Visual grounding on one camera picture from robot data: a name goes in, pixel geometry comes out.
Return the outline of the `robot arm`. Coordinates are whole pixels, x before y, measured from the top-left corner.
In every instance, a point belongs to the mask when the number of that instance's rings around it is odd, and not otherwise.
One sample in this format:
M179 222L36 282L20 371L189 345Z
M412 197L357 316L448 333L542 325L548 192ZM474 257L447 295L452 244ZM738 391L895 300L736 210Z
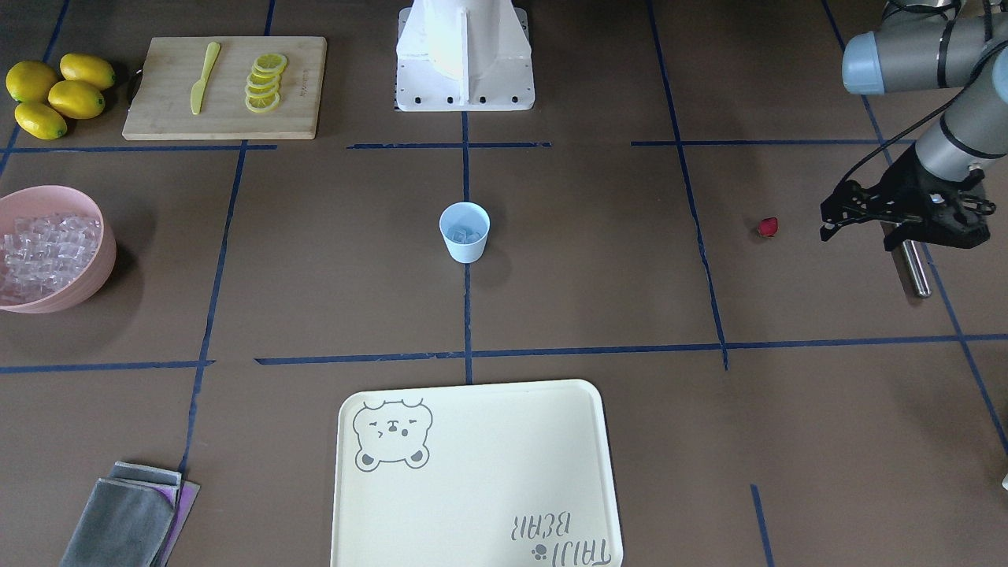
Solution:
M850 173L821 202L822 241L843 227L892 224L884 248L907 241L972 249L990 238L996 205L986 168L1007 151L1007 15L984 1L976 16L962 1L889 1L878 29L843 51L843 85L855 95L954 89L919 121L923 133L871 187Z

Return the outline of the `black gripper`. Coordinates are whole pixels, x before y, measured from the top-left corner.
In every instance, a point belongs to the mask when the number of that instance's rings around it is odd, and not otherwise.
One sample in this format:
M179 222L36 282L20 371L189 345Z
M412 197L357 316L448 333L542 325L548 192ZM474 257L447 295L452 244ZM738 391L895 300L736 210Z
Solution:
M838 183L820 205L820 238L827 242L843 227L879 221L895 226L884 237L886 251L906 241L973 249L990 239L988 217L996 211L983 180L980 168L968 169L960 182L944 180L907 150L874 186Z

